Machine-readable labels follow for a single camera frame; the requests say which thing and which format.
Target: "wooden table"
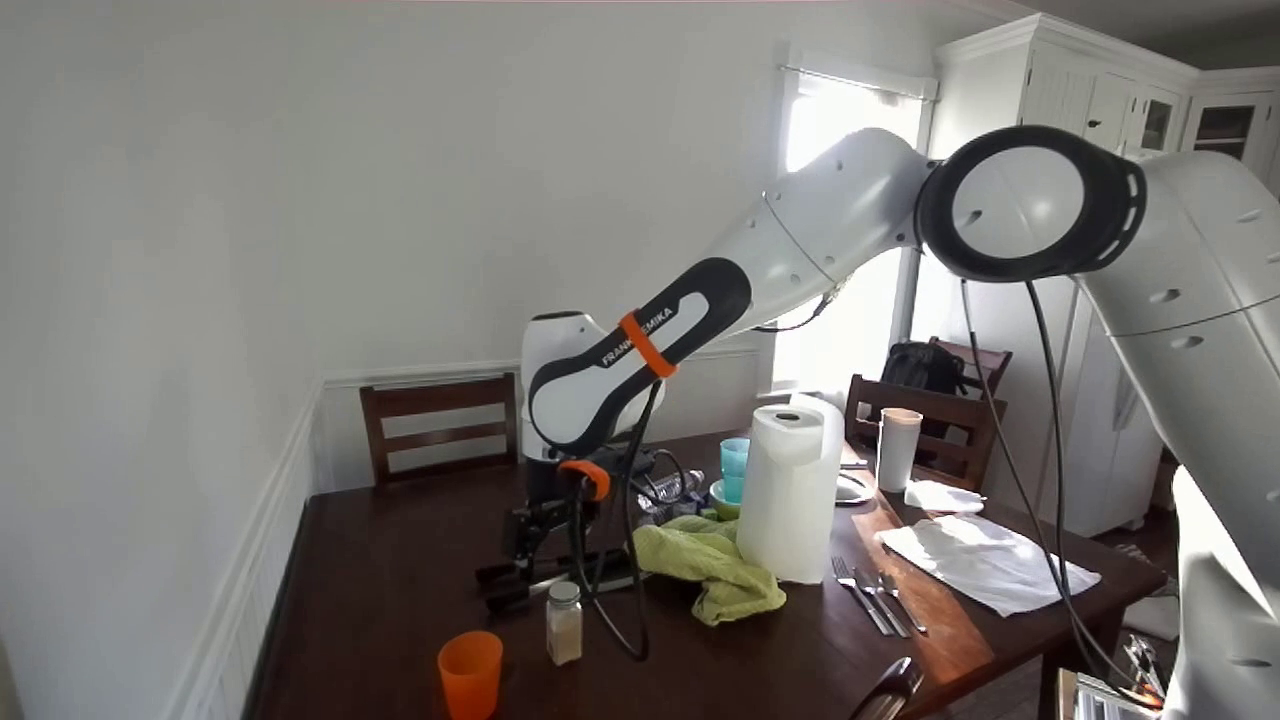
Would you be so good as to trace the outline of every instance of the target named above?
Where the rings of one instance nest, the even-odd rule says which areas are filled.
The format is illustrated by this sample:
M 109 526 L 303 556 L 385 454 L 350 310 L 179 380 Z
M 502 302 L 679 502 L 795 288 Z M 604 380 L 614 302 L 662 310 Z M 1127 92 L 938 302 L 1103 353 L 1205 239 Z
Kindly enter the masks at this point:
M 712 445 L 685 445 L 691 468 L 717 468 Z M 1000 619 L 871 546 L 896 510 L 837 513 L 832 552 L 896 575 L 928 637 L 890 642 L 844 590 L 787 590 L 783 612 L 728 630 L 688 617 L 695 590 L 643 583 L 652 656 L 629 662 L 589 617 L 580 666 L 552 667 L 539 612 L 484 617 L 473 571 L 502 562 L 517 478 L 478 472 L 403 493 L 315 496 L 303 513 L 273 634 L 244 717 L 445 717 L 432 656 L 465 630 L 493 630 L 509 645 L 502 717 L 550 720 L 685 720 L 685 717 L 850 717 L 877 678 L 906 653 L 925 689 L 906 717 L 928 717 L 1000 673 L 1050 653 L 1074 662 L 1063 607 Z M 1103 580 L 1078 602 L 1114 637 L 1123 603 L 1161 590 L 1146 562 L 1068 537 L 1063 556 Z

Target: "white wall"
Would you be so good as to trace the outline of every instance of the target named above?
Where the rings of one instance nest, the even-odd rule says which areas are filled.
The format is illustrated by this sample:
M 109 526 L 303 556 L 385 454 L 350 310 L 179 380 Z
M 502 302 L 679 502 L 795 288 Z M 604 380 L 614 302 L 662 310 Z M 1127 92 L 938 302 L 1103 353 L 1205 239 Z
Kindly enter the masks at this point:
M 0 642 L 26 717 L 231 717 L 248 667 L 212 666 L 244 575 L 280 580 L 254 556 L 266 510 L 287 527 L 302 504 L 315 380 L 511 362 L 539 310 L 614 319 L 766 190 L 787 45 L 920 73 L 979 26 L 925 0 L 4 0 Z M 736 424 L 766 362 L 710 353 L 665 433 Z

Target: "wooden chair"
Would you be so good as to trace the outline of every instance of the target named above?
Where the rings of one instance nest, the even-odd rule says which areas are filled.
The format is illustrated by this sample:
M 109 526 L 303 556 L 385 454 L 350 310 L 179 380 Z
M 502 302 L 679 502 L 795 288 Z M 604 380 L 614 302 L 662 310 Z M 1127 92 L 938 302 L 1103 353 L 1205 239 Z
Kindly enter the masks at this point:
M 438 472 L 517 468 L 517 377 L 451 377 L 362 389 L 375 487 Z
M 928 345 L 963 362 L 963 389 L 974 389 L 970 396 L 986 394 L 986 377 L 989 377 L 989 389 L 998 394 L 998 385 L 1004 380 L 1009 362 L 1013 362 L 1013 353 L 998 353 L 998 350 L 977 350 L 977 358 L 974 358 L 970 339 L 928 335 Z
M 986 487 L 989 458 L 998 445 L 989 399 L 852 377 L 844 410 L 850 447 L 877 447 L 882 410 L 913 410 L 925 420 L 946 424 L 946 433 L 938 438 L 920 433 L 915 464 L 925 464 L 934 480 L 974 493 Z

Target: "baseboard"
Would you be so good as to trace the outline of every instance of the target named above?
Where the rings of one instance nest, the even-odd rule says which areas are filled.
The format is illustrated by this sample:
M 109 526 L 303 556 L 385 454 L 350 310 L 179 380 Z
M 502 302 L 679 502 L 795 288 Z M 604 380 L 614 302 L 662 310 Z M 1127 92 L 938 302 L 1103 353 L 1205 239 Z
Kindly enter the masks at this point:
M 231 720 L 244 711 L 254 667 L 286 580 L 302 510 L 313 496 L 313 420 L 321 389 L 287 429 L 280 464 L 273 468 L 254 526 L 237 549 L 231 571 L 219 580 L 193 666 L 164 717 L 171 720 Z

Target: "crumpled cloth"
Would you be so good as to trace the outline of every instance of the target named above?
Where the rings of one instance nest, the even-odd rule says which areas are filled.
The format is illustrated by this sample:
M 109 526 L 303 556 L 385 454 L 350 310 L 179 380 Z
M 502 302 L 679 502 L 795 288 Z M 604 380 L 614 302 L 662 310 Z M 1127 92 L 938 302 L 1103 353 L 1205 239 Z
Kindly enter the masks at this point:
M 776 575 L 736 552 L 736 526 L 676 515 L 669 526 L 635 527 L 633 541 L 643 571 L 705 590 L 691 603 L 691 617 L 710 630 L 787 603 L 787 594 L 776 590 Z

